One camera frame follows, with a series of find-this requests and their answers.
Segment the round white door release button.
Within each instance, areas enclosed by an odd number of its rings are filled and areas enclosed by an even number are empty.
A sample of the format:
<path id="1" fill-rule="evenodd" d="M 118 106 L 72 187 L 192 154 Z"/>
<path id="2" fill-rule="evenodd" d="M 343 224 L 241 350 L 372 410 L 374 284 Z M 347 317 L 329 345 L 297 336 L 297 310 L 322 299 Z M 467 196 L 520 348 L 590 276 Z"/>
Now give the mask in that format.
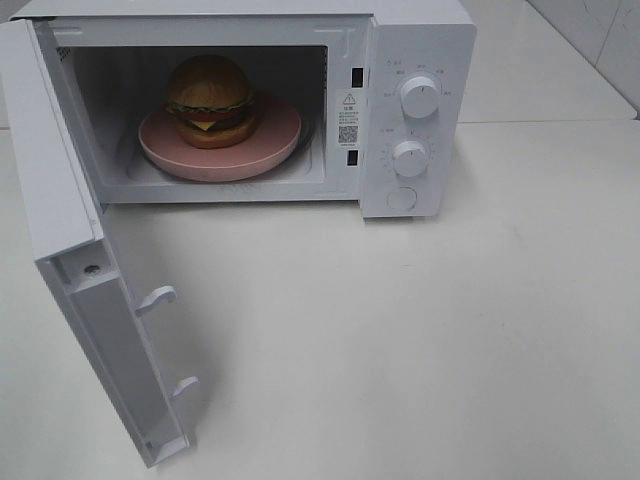
<path id="1" fill-rule="evenodd" d="M 398 187 L 387 195 L 387 205 L 396 211 L 410 211 L 417 203 L 417 193 L 411 187 Z"/>

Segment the pink round plate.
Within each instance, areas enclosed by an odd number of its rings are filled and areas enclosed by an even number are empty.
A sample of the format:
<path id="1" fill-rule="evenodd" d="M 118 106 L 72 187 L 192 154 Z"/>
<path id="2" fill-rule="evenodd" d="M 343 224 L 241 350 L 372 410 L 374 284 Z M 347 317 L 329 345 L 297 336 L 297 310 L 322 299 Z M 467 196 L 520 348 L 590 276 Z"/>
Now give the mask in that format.
<path id="1" fill-rule="evenodd" d="M 216 149 L 186 143 L 163 109 L 150 113 L 139 127 L 146 156 L 174 176 L 199 182 L 230 182 L 265 173 L 282 163 L 298 144 L 302 119 L 286 101 L 261 94 L 254 111 L 257 126 L 242 142 Z"/>

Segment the white timer knob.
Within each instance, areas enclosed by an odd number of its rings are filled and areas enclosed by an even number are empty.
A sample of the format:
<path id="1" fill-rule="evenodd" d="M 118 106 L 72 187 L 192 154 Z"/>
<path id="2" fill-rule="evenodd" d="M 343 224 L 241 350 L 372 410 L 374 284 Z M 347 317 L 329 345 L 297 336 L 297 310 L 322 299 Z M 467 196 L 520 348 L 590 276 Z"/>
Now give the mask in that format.
<path id="1" fill-rule="evenodd" d="M 427 150 L 418 141 L 403 141 L 394 147 L 392 160 L 394 170 L 399 176 L 406 178 L 416 177 L 427 169 Z"/>

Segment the burger with sesame bun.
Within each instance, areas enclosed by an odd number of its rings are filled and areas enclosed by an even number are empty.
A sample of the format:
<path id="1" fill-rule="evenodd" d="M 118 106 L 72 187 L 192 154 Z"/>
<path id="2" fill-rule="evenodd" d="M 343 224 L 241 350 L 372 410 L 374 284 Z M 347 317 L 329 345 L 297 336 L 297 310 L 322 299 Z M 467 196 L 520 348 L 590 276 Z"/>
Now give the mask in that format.
<path id="1" fill-rule="evenodd" d="M 218 149 L 248 139 L 257 125 L 255 89 L 231 59 L 200 55 L 171 73 L 165 110 L 179 136 L 200 149 Z"/>

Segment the white microwave door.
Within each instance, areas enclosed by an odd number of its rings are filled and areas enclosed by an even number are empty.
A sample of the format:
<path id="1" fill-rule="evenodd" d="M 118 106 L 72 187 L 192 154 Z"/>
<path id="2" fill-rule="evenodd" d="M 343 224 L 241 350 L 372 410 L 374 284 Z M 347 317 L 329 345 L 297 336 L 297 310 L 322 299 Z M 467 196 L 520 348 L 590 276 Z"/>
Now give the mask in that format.
<path id="1" fill-rule="evenodd" d="M 85 168 L 91 125 L 67 65 L 47 23 L 2 25 L 1 76 L 34 263 L 143 462 L 154 466 L 189 445 L 144 322 L 176 293 L 131 294 Z"/>

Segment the white microwave oven body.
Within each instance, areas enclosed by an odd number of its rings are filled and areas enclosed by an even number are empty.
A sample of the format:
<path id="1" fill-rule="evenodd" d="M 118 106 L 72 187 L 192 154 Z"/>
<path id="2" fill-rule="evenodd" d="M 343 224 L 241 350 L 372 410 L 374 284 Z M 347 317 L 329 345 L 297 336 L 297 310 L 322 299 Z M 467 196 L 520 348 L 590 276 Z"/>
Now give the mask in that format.
<path id="1" fill-rule="evenodd" d="M 12 20 L 45 22 L 85 107 L 86 171 L 102 207 L 117 203 L 354 200 L 366 217 L 431 216 L 441 202 L 476 37 L 457 1 L 32 1 Z M 235 60 L 259 90 L 294 104 L 321 129 L 315 182 L 152 184 L 131 180 L 141 120 L 164 100 L 170 72 L 205 53 Z M 439 108 L 407 117 L 400 86 L 416 73 L 441 83 Z M 392 151 L 427 150 L 421 175 L 399 176 Z M 410 211 L 387 195 L 411 187 Z"/>

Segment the upper white power knob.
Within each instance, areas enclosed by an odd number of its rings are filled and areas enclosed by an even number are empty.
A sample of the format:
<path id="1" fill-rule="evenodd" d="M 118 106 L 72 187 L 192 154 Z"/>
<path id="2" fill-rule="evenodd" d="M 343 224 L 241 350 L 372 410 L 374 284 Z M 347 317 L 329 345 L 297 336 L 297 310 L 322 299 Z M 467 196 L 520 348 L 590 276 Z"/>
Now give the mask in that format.
<path id="1" fill-rule="evenodd" d="M 441 83 L 429 73 L 416 73 L 400 86 L 403 113 L 412 119 L 424 119 L 433 114 L 440 104 Z"/>

